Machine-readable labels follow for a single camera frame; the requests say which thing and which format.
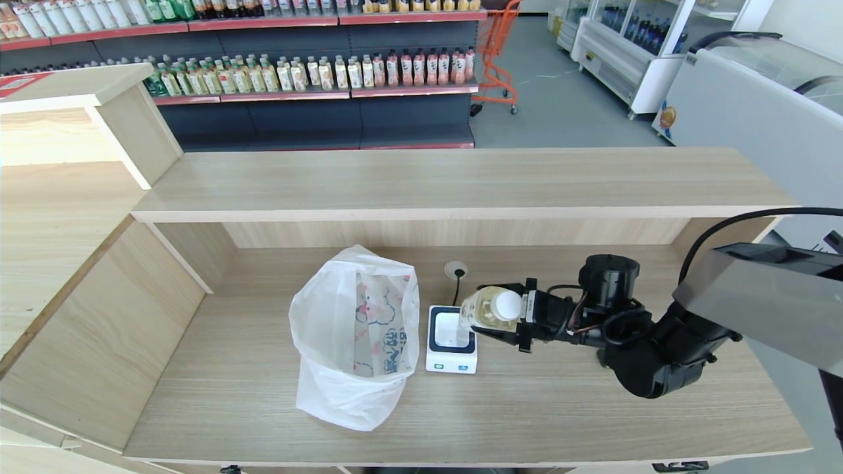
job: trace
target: checkout counter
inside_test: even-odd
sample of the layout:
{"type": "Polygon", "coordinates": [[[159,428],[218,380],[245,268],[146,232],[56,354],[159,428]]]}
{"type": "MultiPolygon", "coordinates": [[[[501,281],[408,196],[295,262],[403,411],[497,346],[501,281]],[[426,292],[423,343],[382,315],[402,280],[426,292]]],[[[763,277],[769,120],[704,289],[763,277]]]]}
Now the checkout counter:
{"type": "MultiPolygon", "coordinates": [[[[108,76],[122,84],[111,100],[78,90],[86,105],[54,89],[43,100],[36,89],[26,95],[50,111],[48,97],[81,108],[92,123],[90,110],[109,117],[95,130],[110,132],[123,154],[122,164],[3,168],[4,338],[14,337],[7,298],[19,323],[32,315],[4,341],[5,428],[144,473],[714,464],[810,449],[745,342],[727,343],[699,382],[657,400],[626,393],[593,349],[558,343],[527,355],[484,340],[477,374],[419,368],[372,433],[295,408],[299,357],[286,311],[340,248],[361,244],[415,266],[422,338],[426,308],[453,296],[443,272],[451,260],[468,265],[465,288],[525,277],[547,287],[575,281],[593,253],[629,256],[642,264],[636,297],[659,315],[701,231],[795,205],[733,150],[182,155],[146,91],[130,84],[148,72],[125,68],[119,79],[109,67],[52,76],[108,76]],[[147,117],[142,144],[154,154],[118,132],[129,123],[137,131],[137,117],[147,117]]],[[[3,132],[6,123],[39,127],[21,116],[44,109],[14,108],[15,94],[0,100],[3,132]]],[[[84,148],[73,155],[90,157],[84,148]]],[[[757,240],[774,223],[736,225],[711,244],[757,240]]]]}

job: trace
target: white wall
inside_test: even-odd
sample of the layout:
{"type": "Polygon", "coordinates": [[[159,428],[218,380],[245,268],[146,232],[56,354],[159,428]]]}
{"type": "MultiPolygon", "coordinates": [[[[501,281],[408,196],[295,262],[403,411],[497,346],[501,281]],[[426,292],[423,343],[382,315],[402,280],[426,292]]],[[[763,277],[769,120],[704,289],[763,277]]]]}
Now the white wall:
{"type": "Polygon", "coordinates": [[[843,62],[843,0],[775,0],[760,29],[843,62]]]}

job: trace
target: red shelf edge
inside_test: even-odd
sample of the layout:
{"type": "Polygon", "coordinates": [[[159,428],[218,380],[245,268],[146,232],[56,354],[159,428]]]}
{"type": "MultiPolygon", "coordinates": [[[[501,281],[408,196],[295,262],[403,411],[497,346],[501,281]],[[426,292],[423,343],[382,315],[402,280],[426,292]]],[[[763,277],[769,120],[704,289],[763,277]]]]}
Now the red shelf edge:
{"type": "Polygon", "coordinates": [[[347,100],[350,99],[347,90],[330,92],[281,92],[281,93],[255,93],[255,94],[226,94],[220,95],[220,102],[263,102],[274,100],[347,100]]]}
{"type": "Polygon", "coordinates": [[[219,95],[184,95],[181,97],[153,97],[155,105],[219,104],[219,95]]]}
{"type": "Polygon", "coordinates": [[[209,19],[187,23],[189,31],[246,30],[248,28],[289,28],[299,26],[337,26],[336,16],[263,17],[255,19],[209,19]]]}
{"type": "Polygon", "coordinates": [[[167,24],[145,24],[120,28],[118,30],[89,31],[87,33],[75,33],[73,35],[54,36],[51,38],[52,45],[65,45],[68,43],[81,43],[83,41],[110,40],[113,38],[129,38],[133,36],[166,35],[168,33],[186,33],[187,23],[167,24]]]}
{"type": "Polygon", "coordinates": [[[341,15],[340,24],[427,23],[444,21],[480,21],[486,19],[484,9],[456,12],[363,13],[341,15]]]}
{"type": "Polygon", "coordinates": [[[49,46],[50,38],[37,38],[26,40],[9,40],[0,43],[0,51],[14,51],[23,50],[27,48],[38,48],[41,46],[49,46]]]}
{"type": "Polygon", "coordinates": [[[480,90],[476,83],[447,86],[400,86],[375,89],[352,89],[352,98],[401,97],[405,95],[474,94],[480,90]]]}

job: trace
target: white plastic bag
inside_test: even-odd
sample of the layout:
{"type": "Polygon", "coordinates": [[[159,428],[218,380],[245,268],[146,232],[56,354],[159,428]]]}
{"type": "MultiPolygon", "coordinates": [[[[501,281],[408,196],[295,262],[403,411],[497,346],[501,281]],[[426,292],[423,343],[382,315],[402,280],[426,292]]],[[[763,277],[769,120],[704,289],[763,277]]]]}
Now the white plastic bag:
{"type": "Polygon", "coordinates": [[[395,409],[419,356],[416,270],[360,245],[326,262],[293,297],[302,354],[296,408],[372,431],[395,409]]]}

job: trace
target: black cable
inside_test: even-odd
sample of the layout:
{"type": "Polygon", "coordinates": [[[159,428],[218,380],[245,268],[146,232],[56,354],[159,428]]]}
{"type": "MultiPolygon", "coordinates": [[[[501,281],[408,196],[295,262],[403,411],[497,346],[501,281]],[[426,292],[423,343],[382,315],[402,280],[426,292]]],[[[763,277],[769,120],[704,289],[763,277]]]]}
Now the black cable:
{"type": "Polygon", "coordinates": [[[723,229],[732,224],[736,224],[738,222],[743,222],[745,220],[750,220],[754,218],[768,218],[772,216],[788,216],[788,215],[799,215],[799,214],[809,214],[814,216],[836,216],[843,218],[843,209],[837,207],[777,207],[775,209],[766,209],[764,211],[755,211],[753,213],[744,213],[739,214],[737,216],[724,219],[723,221],[712,225],[708,228],[707,231],[703,232],[697,240],[694,241],[694,244],[688,249],[688,255],[685,256],[685,260],[682,262],[682,267],[679,269],[679,283],[682,283],[682,280],[688,275],[688,270],[690,269],[690,264],[694,260],[694,256],[696,252],[702,247],[702,244],[708,240],[709,237],[714,235],[718,230],[723,229]]]}
{"type": "Polygon", "coordinates": [[[451,306],[457,305],[457,297],[459,296],[459,280],[465,276],[465,272],[462,268],[457,268],[454,270],[454,275],[457,277],[457,291],[454,292],[454,302],[451,303],[451,306]]]}

